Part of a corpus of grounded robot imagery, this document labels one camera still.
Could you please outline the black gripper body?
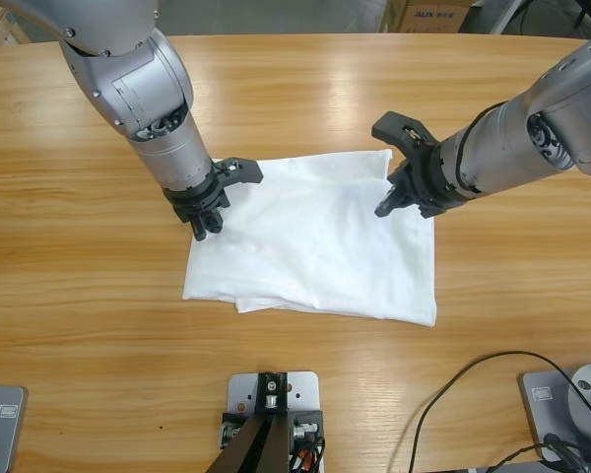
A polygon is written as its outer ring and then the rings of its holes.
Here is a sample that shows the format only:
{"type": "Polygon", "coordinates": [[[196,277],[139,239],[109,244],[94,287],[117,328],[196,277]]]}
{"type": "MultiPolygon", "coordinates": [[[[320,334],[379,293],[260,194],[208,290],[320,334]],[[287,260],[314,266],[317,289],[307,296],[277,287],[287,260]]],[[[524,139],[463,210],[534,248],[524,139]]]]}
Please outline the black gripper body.
{"type": "Polygon", "coordinates": [[[230,173],[212,169],[206,179],[194,187],[174,191],[163,189],[164,197],[170,203],[174,213],[182,223],[190,223],[190,217],[214,208],[226,208],[230,205],[225,194],[225,187],[230,173]]]}
{"type": "Polygon", "coordinates": [[[443,145],[397,149],[405,160],[388,175],[388,181],[391,188],[402,188],[410,195],[408,207],[416,205],[423,218],[441,215],[482,195],[478,189],[464,189],[455,175],[445,175],[446,164],[453,164],[454,168],[457,164],[456,146],[452,151],[445,150],[443,145]]]}

